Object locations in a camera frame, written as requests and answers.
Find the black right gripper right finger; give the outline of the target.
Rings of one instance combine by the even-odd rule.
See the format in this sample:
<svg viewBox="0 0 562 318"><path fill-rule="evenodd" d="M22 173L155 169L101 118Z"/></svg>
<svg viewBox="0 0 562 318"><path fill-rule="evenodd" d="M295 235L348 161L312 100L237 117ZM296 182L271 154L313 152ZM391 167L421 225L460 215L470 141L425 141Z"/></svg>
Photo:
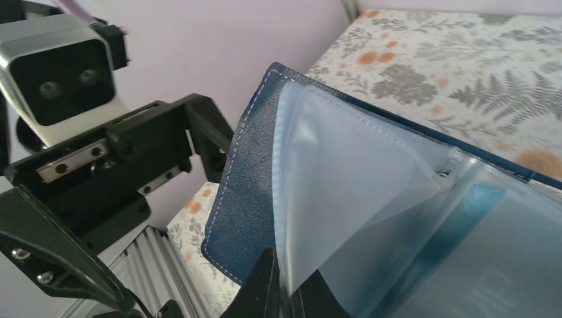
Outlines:
<svg viewBox="0 0 562 318"><path fill-rule="evenodd" d="M351 318L316 270L293 294L292 317Z"/></svg>

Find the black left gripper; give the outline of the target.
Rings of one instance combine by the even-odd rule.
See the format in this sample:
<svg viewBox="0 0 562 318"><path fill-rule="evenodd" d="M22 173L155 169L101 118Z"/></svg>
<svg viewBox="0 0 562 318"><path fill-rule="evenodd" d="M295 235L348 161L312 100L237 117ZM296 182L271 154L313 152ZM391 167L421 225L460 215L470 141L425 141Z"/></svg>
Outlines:
<svg viewBox="0 0 562 318"><path fill-rule="evenodd" d="M37 199L17 187L1 194L1 253L46 295L135 313L132 293L95 254L148 219L154 181L190 172L193 155L218 182L233 134L213 100L193 93L10 164L6 178Z"/></svg>

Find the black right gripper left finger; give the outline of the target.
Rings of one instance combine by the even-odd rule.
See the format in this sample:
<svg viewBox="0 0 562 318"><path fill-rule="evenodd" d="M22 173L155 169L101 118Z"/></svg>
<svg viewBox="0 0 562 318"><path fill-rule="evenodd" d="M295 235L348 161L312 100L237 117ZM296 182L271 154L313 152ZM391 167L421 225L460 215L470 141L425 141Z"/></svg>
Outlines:
<svg viewBox="0 0 562 318"><path fill-rule="evenodd" d="M264 249L233 302L220 318L279 317L279 272L275 250Z"/></svg>

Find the blue leather card holder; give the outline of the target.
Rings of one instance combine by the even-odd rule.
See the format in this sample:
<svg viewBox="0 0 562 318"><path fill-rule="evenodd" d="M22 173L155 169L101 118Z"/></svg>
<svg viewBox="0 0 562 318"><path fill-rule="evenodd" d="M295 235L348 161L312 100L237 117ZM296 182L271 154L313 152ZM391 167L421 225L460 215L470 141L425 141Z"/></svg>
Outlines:
<svg viewBox="0 0 562 318"><path fill-rule="evenodd" d="M561 182L283 64L240 118L201 244L280 314L319 270L351 317L560 317Z"/></svg>

